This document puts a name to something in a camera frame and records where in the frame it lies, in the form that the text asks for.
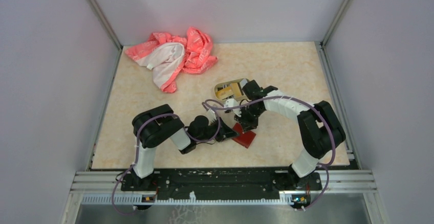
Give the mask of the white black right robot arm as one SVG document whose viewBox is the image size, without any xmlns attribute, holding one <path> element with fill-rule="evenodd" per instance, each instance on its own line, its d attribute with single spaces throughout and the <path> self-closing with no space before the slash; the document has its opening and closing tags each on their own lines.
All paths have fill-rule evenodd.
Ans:
<svg viewBox="0 0 434 224">
<path fill-rule="evenodd" d="M 271 111 L 297 122 L 303 150 L 289 166 L 288 182 L 294 189 L 308 183 L 319 161 L 328 153 L 336 156 L 336 148 L 346 140 L 346 133 L 332 106 L 326 101 L 315 104 L 290 97 L 277 87 L 260 87 L 256 81 L 242 87 L 249 102 L 233 110 L 235 120 L 244 132 L 258 127 L 259 117 Z"/>
</svg>

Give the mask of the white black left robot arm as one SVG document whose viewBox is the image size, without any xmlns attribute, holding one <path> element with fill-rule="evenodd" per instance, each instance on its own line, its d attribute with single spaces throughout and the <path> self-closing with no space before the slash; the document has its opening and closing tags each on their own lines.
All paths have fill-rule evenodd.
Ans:
<svg viewBox="0 0 434 224">
<path fill-rule="evenodd" d="M 153 185 L 156 150 L 166 140 L 172 141 L 181 154 L 187 154 L 198 144 L 223 142 L 240 135 L 212 110 L 208 110 L 206 115 L 196 116 L 186 126 L 168 104 L 136 115 L 132 126 L 137 149 L 131 171 L 133 183 L 141 190 Z"/>
</svg>

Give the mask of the red card holder wallet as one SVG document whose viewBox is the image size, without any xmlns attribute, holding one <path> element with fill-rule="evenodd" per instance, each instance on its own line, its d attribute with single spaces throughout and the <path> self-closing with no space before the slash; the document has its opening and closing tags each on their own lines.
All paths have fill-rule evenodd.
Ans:
<svg viewBox="0 0 434 224">
<path fill-rule="evenodd" d="M 235 123 L 232 129 L 238 133 L 238 136 L 232 140 L 245 148 L 249 148 L 256 137 L 256 133 L 253 131 L 244 132 L 242 126 L 239 123 Z"/>
</svg>

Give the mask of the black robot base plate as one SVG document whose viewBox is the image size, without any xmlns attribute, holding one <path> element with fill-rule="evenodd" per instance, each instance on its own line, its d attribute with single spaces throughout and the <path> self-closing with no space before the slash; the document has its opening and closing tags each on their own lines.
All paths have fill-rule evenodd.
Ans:
<svg viewBox="0 0 434 224">
<path fill-rule="evenodd" d="M 141 181 L 132 172 L 121 181 L 121 191 L 152 191 L 156 199 L 188 199 L 191 192 L 199 200 L 277 199 L 280 191 L 321 191 L 323 181 L 317 172 L 294 180 L 289 167 L 180 168 L 155 169 Z"/>
</svg>

